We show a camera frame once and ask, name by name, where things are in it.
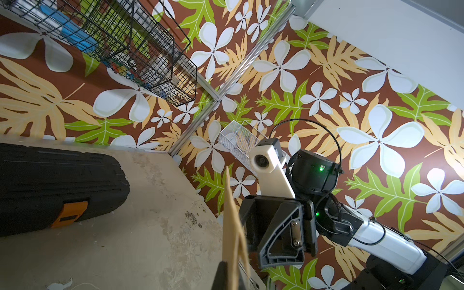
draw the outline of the white mesh basket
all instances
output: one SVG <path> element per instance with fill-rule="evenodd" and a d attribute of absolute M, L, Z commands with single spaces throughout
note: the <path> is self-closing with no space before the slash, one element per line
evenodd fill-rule
<path fill-rule="evenodd" d="M 219 134 L 219 143 L 226 147 L 255 176 L 256 172 L 251 169 L 248 154 L 258 142 L 259 139 L 255 135 L 236 121 L 230 122 Z"/>

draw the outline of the stain on floor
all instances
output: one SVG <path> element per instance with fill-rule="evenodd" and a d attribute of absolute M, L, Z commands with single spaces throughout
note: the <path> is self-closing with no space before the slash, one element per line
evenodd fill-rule
<path fill-rule="evenodd" d="M 195 217 L 193 213 L 186 212 L 185 217 L 187 218 L 187 220 L 192 222 L 193 226 L 197 224 L 197 218 Z"/>

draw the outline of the wire basket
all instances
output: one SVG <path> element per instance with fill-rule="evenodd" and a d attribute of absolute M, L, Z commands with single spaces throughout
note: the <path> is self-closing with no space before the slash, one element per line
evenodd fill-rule
<path fill-rule="evenodd" d="M 219 143 L 227 148 L 255 176 L 256 172 L 251 168 L 248 154 L 258 142 L 259 139 L 255 135 L 236 121 L 230 122 L 219 134 Z"/>
<path fill-rule="evenodd" d="M 0 5 L 174 106 L 195 100 L 197 68 L 184 55 L 190 41 L 181 49 L 138 0 L 0 0 Z"/>

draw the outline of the floral wallpaper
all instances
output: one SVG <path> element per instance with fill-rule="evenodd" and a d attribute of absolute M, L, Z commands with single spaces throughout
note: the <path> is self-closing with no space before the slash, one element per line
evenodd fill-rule
<path fill-rule="evenodd" d="M 219 88 L 275 22 L 286 2 L 142 0 L 156 19 L 192 41 L 187 55 Z M 174 107 L 69 43 L 1 16 L 0 129 L 4 134 L 169 150 L 210 101 Z M 178 29 L 171 30 L 186 43 Z M 340 37 L 293 16 L 174 156 L 222 219 L 225 167 L 233 197 L 261 194 L 258 180 L 218 142 L 231 121 L 259 139 L 289 118 L 327 126 L 342 146 L 345 170 L 334 191 L 437 251 L 464 232 L 461 110 Z M 327 132 L 290 122 L 273 135 L 289 155 L 300 148 L 339 161 Z M 338 290 L 363 269 L 368 253 L 319 237 L 302 267 L 264 269 L 281 289 Z"/>

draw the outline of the concrete floor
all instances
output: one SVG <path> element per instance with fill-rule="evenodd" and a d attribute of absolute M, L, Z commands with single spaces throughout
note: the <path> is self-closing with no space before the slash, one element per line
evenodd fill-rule
<path fill-rule="evenodd" d="M 113 213 L 0 238 L 0 289 L 211 287 L 222 228 L 169 155 L 6 135 L 0 142 L 108 154 L 130 183 Z"/>

